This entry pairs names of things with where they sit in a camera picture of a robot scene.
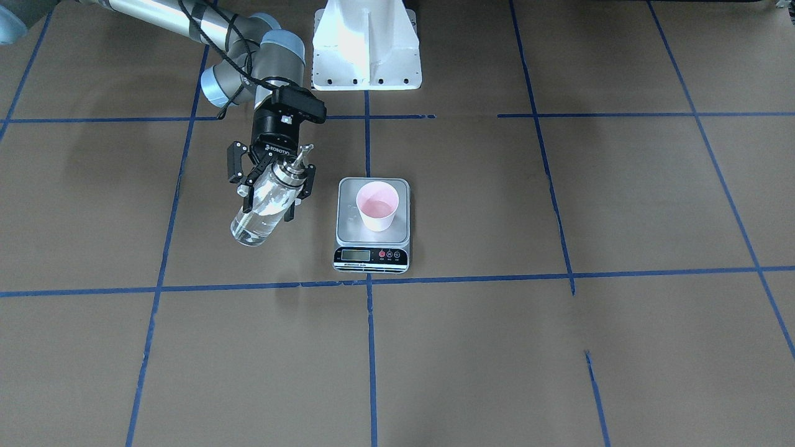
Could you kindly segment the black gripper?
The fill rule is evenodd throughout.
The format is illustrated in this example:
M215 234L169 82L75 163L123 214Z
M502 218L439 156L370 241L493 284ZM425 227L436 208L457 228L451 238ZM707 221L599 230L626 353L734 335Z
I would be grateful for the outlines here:
M240 141L232 142L227 148L227 175L230 184L236 184L238 195L242 197L242 212L251 212L255 201L255 184L271 163L271 155L284 156L290 161L298 156L300 124L304 121L302 112L292 106L261 102L253 114L250 147ZM253 168L244 174L242 167L246 156L253 162ZM295 208L312 194L316 175L315 164L304 170L306 178L301 184L295 200L283 217L284 222L294 219Z

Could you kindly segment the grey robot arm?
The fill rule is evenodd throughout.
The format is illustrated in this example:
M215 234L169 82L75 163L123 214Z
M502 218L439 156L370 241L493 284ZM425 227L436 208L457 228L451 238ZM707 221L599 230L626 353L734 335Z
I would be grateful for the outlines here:
M306 48L264 12L249 17L210 1L102 1L100 6L212 48L221 61L201 75L207 100L219 108L252 104L251 142L227 150L229 181L243 204L239 223L290 221L297 200L311 194L316 169L310 145L300 145L303 122L323 124L325 104L304 87Z

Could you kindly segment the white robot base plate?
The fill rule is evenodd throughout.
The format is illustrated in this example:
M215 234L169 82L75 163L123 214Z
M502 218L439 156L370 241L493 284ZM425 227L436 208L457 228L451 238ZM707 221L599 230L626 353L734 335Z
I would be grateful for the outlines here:
M316 90L421 88L417 14L403 1L327 1L314 14L313 31Z

